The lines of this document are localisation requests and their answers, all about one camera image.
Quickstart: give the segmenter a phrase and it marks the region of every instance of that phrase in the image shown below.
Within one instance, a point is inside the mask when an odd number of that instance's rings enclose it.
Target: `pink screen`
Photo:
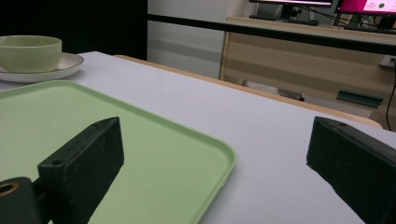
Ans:
[[[344,0],[339,11],[396,15],[396,0]]]

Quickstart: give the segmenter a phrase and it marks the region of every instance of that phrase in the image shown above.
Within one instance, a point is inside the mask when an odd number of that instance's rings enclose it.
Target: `screw hole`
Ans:
[[[19,186],[18,183],[6,183],[2,186],[0,186],[0,196],[4,196],[6,194],[9,194],[10,192],[14,191],[17,189]]]

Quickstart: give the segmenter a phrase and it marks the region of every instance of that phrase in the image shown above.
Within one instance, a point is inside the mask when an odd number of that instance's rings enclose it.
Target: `table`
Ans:
[[[179,69],[176,69],[176,68],[172,68],[172,67],[168,67],[168,66],[164,66],[164,65],[160,65],[160,64],[156,64],[156,63],[150,63],[150,62],[147,62],[147,61],[142,61],[142,60],[139,60],[139,59],[136,59],[136,58],[131,58],[131,57],[128,57],[128,56],[125,56],[125,55],[116,55],[116,57],[119,57],[119,58],[122,58],[122,59],[125,59],[125,60],[128,60],[128,61],[136,62],[136,63],[143,63],[143,64],[146,64],[146,65],[149,65],[149,66],[161,68],[162,70],[178,73],[178,74],[181,74],[181,75],[184,75],[184,76],[198,78],[198,79],[201,79],[201,80],[205,80],[205,81],[208,81],[208,82],[219,84],[221,86],[226,86],[226,87],[229,87],[229,88],[233,88],[233,89],[236,89],[236,90],[239,90],[239,91],[246,91],[246,92],[249,92],[249,93],[252,93],[252,94],[255,94],[255,95],[259,95],[259,96],[262,96],[262,97],[270,98],[270,99],[277,100],[277,101],[280,101],[280,102],[284,102],[284,103],[287,103],[287,104],[290,104],[290,105],[297,105],[297,106],[300,106],[300,107],[316,110],[318,112],[334,115],[334,116],[345,118],[345,119],[351,119],[351,120],[362,122],[362,123],[365,123],[365,124],[368,124],[368,125],[371,125],[371,126],[374,126],[374,127],[382,128],[382,126],[379,123],[377,123],[376,121],[374,121],[372,119],[362,118],[362,117],[359,117],[359,116],[351,115],[351,114],[348,114],[348,113],[344,113],[344,112],[341,112],[341,111],[338,111],[338,110],[330,109],[330,108],[319,106],[319,105],[307,104],[307,103],[304,103],[304,102],[301,102],[301,101],[296,101],[296,100],[293,100],[293,99],[290,99],[290,98],[286,98],[286,97],[282,97],[282,96],[279,96],[279,95],[275,95],[275,94],[272,94],[272,93],[269,93],[269,92],[266,92],[266,91],[258,91],[258,90],[255,90],[255,89],[251,89],[251,88],[248,88],[248,87],[241,86],[239,84],[233,84],[233,83],[230,83],[228,81],[222,81],[222,80],[217,80],[217,79],[214,79],[214,78],[211,78],[211,77],[205,77],[205,76],[201,76],[201,75],[196,75],[194,73],[182,71],[182,70],[179,70]]]
[[[68,80],[209,134],[237,164],[202,223],[362,223],[305,164],[315,116],[396,147],[396,133],[100,52]],[[0,91],[23,84],[0,81]]]
[[[319,44],[321,46],[329,47],[339,47],[341,49],[354,49],[380,54],[393,54],[394,51],[392,50],[394,50],[394,48],[396,47],[394,35],[344,30],[344,28],[338,26],[296,25],[287,22],[254,20],[243,17],[228,17],[227,22],[229,22],[230,24],[245,25],[247,27],[259,27],[274,32],[278,31],[293,33],[296,35],[308,35],[312,36],[311,38],[313,39],[306,42],[301,41],[302,43]]]

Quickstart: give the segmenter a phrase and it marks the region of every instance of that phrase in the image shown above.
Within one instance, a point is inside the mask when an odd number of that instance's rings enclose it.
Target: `computer monitor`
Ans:
[[[282,5],[280,20],[292,17],[293,7],[331,7],[333,0],[249,0],[251,3]]]
[[[339,0],[336,13],[381,17],[378,29],[392,29],[396,22],[394,0]]]

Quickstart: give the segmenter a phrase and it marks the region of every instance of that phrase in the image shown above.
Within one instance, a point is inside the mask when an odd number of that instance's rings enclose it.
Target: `power outlet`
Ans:
[[[379,64],[381,64],[382,66],[386,66],[386,67],[394,67],[395,61],[396,61],[396,56],[385,55]]]

